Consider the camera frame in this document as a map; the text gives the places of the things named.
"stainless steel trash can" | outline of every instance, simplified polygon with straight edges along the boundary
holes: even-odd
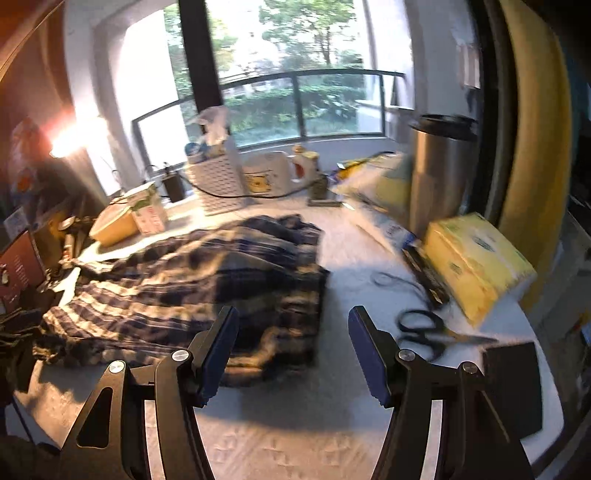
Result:
[[[473,123],[463,116],[423,115],[411,124],[414,168],[408,227],[421,239],[429,222],[458,213],[476,162]]]

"black bracket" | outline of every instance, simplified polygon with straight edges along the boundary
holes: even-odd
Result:
[[[238,315],[224,307],[209,331],[157,365],[112,362],[66,439],[57,478],[150,480],[144,400],[155,400],[167,480],[214,480],[193,407],[216,394],[237,333]],[[420,478],[433,400],[443,400],[436,480],[533,480],[475,364],[441,367],[401,350],[363,307],[350,311],[349,335],[371,394],[394,408],[372,480]]]
[[[433,400],[443,400],[436,480],[533,480],[521,442],[504,427],[476,364],[441,367],[401,350],[363,307],[349,312],[349,336],[371,394],[394,408],[372,480],[421,477]]]
[[[216,394],[237,334],[237,312],[224,307],[207,332],[157,365],[112,362],[64,443],[58,478],[149,480],[144,400],[155,400],[167,480],[213,479],[193,407]]]

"glass railing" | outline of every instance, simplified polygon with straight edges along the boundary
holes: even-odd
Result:
[[[310,138],[386,136],[386,107],[395,106],[400,72],[364,69],[301,70],[226,82],[232,136],[244,150]],[[184,162],[184,145],[202,132],[188,96],[132,121],[148,171]]]

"blue plaid fabric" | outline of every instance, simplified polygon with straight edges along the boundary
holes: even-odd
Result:
[[[82,263],[74,299],[44,316],[38,359],[64,366],[148,365],[208,330],[224,305],[240,328],[224,382],[244,385],[313,358],[327,271],[322,231],[297,215],[258,216]]]

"white mug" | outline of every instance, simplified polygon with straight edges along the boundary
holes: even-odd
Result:
[[[274,151],[249,158],[243,163],[242,171],[253,195],[278,196],[293,191],[299,185],[292,179],[290,165],[285,152]]]

